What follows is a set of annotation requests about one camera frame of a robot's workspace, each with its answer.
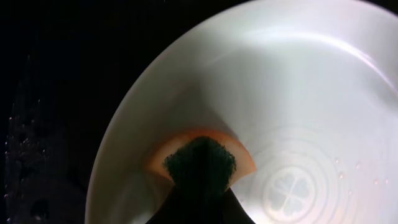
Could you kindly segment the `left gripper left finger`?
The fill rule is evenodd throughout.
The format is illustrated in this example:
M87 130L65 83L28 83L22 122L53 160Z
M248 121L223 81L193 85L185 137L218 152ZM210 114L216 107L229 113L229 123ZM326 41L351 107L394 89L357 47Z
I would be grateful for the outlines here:
M179 190L173 187L161 207L146 224L184 224L186 220L184 202Z

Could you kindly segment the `light blue plate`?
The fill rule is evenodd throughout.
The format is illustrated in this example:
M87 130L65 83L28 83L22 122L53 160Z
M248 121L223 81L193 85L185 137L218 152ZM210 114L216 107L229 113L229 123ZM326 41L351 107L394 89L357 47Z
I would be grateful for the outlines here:
M239 139L232 190L255 223L397 222L397 17L363 1L251 1L140 75L99 147L87 223L145 223L169 188L142 166L196 127Z

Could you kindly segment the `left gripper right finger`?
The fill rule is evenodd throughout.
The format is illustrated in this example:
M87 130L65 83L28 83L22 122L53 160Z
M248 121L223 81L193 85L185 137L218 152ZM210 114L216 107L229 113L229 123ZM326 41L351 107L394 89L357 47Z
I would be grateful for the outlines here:
M222 200L223 224L254 224L253 220L245 212L239 200L231 189L228 189Z

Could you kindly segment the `yellow green sponge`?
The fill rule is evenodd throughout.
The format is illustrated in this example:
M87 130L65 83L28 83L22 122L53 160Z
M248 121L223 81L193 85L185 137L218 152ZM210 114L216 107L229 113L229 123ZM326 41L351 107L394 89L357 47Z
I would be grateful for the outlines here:
M161 143L148 158L146 169L179 189L203 187L208 194L222 194L255 172L256 165L244 145L229 134L193 129Z

